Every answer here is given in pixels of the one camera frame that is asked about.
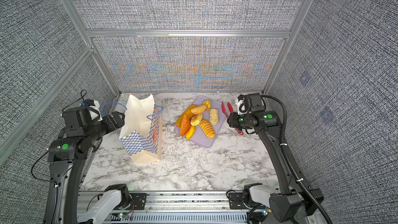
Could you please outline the red kitchen tongs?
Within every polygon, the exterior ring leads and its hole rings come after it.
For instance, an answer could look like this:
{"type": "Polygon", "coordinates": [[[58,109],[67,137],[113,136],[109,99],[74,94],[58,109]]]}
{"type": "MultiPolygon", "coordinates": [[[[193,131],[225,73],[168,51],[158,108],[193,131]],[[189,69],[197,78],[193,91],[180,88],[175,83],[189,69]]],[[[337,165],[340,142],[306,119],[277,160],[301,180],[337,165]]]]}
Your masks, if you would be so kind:
{"type": "Polygon", "coordinates": [[[236,132],[240,135],[243,136],[243,132],[242,130],[237,128],[236,124],[233,124],[233,107],[230,103],[225,104],[224,102],[222,102],[221,104],[221,110],[222,113],[225,115],[226,119],[227,119],[227,123],[231,128],[234,128],[236,130],[236,132]]]}

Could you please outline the blue checkered paper bag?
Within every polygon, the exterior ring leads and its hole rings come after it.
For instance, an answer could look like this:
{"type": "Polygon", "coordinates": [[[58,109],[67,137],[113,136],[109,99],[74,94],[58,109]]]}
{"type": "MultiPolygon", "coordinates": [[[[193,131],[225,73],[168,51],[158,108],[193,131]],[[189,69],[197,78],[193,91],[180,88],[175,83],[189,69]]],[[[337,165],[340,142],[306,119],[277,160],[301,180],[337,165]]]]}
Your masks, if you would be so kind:
{"type": "Polygon", "coordinates": [[[114,134],[104,137],[103,147],[95,156],[100,163],[105,160],[120,162],[125,159],[133,163],[159,162],[162,157],[164,108],[155,103],[152,94],[137,97],[126,96],[125,103],[109,102],[102,107],[116,105],[115,111],[123,113],[124,125],[114,134]]]}

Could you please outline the pale rectangular scored bread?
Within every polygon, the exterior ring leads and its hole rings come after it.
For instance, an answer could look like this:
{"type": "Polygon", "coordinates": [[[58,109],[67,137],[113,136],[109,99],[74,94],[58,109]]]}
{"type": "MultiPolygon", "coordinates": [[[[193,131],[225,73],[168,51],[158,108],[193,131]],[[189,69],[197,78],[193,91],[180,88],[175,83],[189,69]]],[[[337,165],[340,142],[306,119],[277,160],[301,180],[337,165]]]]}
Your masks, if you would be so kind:
{"type": "Polygon", "coordinates": [[[218,110],[216,108],[211,108],[209,111],[209,122],[212,125],[217,125],[219,121],[218,110]]]}

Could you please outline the dark orange oval bread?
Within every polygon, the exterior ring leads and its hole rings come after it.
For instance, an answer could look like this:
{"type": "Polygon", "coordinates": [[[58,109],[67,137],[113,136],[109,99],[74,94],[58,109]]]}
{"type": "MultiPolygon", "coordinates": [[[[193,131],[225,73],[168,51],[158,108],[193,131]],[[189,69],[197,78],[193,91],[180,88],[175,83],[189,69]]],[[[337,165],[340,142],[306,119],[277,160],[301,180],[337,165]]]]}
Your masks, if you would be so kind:
{"type": "Polygon", "coordinates": [[[179,135],[184,136],[185,133],[190,129],[190,127],[191,127],[190,119],[187,116],[184,116],[180,126],[179,135]]]}

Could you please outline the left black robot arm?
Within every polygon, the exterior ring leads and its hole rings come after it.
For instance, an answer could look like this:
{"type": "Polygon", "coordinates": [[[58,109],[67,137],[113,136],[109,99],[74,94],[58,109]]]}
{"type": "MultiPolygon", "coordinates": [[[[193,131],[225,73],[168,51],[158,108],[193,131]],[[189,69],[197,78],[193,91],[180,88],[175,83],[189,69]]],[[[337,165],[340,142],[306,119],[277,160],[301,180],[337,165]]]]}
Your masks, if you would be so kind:
{"type": "Polygon", "coordinates": [[[126,208],[131,196],[126,184],[106,188],[99,202],[79,217],[77,203],[89,151],[96,152],[103,136],[124,126],[125,115],[112,112],[104,117],[90,107],[62,113],[65,128],[48,149],[50,187],[45,224],[100,224],[116,207],[126,208]]]}

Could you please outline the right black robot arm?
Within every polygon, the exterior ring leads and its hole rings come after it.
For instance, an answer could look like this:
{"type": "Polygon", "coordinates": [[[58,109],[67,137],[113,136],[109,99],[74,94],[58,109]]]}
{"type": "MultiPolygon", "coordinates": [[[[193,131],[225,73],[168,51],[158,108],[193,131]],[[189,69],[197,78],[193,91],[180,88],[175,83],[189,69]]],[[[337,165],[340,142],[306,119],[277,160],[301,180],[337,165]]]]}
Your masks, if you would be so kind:
{"type": "Polygon", "coordinates": [[[261,185],[251,185],[248,188],[250,201],[267,206],[280,223],[311,216],[320,210],[323,193],[310,186],[299,168],[282,135],[284,125],[275,111],[242,115],[232,112],[227,122],[231,128],[240,131],[254,130],[264,144],[277,174],[279,192],[266,190],[262,193],[261,185]]]}

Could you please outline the ridged yellow spiral bread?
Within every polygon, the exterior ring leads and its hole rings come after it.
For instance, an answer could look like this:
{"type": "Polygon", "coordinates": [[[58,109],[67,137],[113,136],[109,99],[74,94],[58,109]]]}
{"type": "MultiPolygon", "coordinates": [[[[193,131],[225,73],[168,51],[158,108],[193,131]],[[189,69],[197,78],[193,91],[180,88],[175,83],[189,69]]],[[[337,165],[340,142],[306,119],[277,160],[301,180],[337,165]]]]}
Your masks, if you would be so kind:
{"type": "Polygon", "coordinates": [[[215,138],[215,135],[216,135],[215,131],[208,120],[202,119],[199,126],[200,126],[201,130],[203,131],[206,138],[208,138],[208,139],[215,138]]]}

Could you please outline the small yellow croissant bread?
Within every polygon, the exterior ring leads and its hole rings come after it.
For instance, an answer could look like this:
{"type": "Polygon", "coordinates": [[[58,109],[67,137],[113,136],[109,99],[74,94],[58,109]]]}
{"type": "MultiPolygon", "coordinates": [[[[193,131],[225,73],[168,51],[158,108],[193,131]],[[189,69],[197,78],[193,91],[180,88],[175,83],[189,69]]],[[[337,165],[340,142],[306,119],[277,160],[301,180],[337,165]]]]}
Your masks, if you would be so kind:
{"type": "Polygon", "coordinates": [[[206,100],[206,101],[204,101],[204,102],[203,102],[203,105],[205,105],[205,106],[206,106],[206,109],[207,109],[207,110],[210,110],[210,109],[211,109],[211,103],[210,103],[210,100],[206,100]]]}

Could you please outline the golden oval bread roll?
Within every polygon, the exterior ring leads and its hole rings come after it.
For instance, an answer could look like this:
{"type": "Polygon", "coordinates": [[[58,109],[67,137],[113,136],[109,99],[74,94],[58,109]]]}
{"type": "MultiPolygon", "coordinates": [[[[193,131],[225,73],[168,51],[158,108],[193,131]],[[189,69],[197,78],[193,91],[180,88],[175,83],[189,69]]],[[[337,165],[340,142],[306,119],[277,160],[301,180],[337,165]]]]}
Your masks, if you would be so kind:
{"type": "Polygon", "coordinates": [[[199,114],[202,114],[203,112],[205,112],[206,110],[207,110],[207,106],[205,104],[202,104],[200,106],[192,108],[190,111],[194,115],[199,115],[199,114]]]}

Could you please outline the long orange baguette bread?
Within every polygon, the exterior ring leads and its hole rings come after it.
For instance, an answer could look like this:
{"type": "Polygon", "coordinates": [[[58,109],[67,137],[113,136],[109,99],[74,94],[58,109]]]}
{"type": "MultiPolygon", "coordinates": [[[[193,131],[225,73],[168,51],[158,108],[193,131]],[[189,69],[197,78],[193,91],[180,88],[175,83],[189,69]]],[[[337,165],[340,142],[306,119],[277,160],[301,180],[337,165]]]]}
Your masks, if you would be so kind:
{"type": "Polygon", "coordinates": [[[192,110],[193,108],[195,108],[195,107],[196,107],[196,105],[191,105],[190,107],[188,107],[188,108],[181,114],[181,116],[180,116],[180,117],[177,119],[177,121],[176,121],[177,127],[180,128],[184,116],[187,116],[189,119],[191,119],[191,118],[193,117],[194,114],[191,112],[191,110],[192,110]]]}

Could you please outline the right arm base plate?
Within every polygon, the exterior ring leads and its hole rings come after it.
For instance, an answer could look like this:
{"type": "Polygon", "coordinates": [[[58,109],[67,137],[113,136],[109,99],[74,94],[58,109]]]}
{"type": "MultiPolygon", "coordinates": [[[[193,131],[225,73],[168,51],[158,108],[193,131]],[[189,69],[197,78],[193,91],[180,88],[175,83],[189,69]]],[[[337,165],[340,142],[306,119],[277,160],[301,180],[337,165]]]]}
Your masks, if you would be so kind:
{"type": "Polygon", "coordinates": [[[246,210],[249,207],[244,202],[244,196],[242,192],[228,191],[227,198],[229,200],[229,206],[232,210],[246,210]]]}

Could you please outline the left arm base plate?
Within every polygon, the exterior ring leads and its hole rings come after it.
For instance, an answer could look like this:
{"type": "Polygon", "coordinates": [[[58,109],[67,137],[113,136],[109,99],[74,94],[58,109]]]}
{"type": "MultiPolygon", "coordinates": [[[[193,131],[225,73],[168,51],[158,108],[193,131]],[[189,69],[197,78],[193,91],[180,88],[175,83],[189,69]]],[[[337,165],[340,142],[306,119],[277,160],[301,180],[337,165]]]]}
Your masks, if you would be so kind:
{"type": "Polygon", "coordinates": [[[126,206],[116,207],[115,210],[130,211],[144,210],[147,202],[147,193],[130,193],[130,202],[126,206]]]}

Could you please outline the aluminium front rail frame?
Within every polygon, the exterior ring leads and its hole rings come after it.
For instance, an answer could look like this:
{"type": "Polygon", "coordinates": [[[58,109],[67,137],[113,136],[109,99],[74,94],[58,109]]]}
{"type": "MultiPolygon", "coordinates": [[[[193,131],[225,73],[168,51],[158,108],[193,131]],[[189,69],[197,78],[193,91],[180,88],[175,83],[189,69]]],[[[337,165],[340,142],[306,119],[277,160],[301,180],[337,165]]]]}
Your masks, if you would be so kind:
{"type": "MultiPolygon", "coordinates": [[[[265,191],[267,189],[263,185],[261,185],[261,188],[263,189],[261,192],[265,193],[265,191]]],[[[255,203],[255,202],[250,201],[248,189],[245,189],[243,191],[236,191],[236,192],[243,193],[244,202],[249,207],[249,209],[251,209],[253,211],[255,211],[257,208],[260,208],[260,207],[265,207],[266,209],[269,209],[267,206],[264,206],[261,203],[255,203]]],[[[148,210],[151,206],[153,206],[156,210],[159,210],[161,212],[172,212],[172,211],[174,211],[174,212],[204,212],[204,211],[214,212],[214,211],[221,211],[223,209],[223,207],[227,207],[227,209],[232,210],[232,209],[230,209],[230,206],[229,206],[229,200],[227,198],[227,191],[198,191],[198,192],[193,192],[193,191],[184,191],[184,192],[148,191],[146,193],[148,194],[148,196],[147,196],[147,202],[146,202],[146,206],[145,206],[144,210],[148,210]]],[[[83,214],[77,213],[77,215],[79,217],[81,217],[84,214],[85,213],[83,213],[83,214]]]]}

